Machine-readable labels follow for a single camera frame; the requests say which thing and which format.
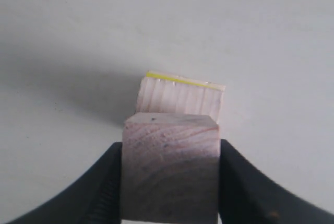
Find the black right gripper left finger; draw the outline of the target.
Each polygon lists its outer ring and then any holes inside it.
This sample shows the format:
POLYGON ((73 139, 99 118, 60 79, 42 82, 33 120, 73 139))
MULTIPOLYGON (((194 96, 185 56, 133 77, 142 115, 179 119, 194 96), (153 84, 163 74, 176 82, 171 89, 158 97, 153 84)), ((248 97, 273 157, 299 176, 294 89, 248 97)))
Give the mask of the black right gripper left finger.
POLYGON ((121 151, 113 143, 68 188, 10 223, 121 223, 121 151))

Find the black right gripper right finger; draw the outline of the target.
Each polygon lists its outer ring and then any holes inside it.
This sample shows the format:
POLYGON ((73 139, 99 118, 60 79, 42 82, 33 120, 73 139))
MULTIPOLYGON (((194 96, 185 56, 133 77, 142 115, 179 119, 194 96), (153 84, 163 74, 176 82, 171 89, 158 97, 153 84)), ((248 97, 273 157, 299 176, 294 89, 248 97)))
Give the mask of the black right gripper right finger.
POLYGON ((221 140, 219 215, 230 224, 327 224, 333 214, 287 191, 221 140))

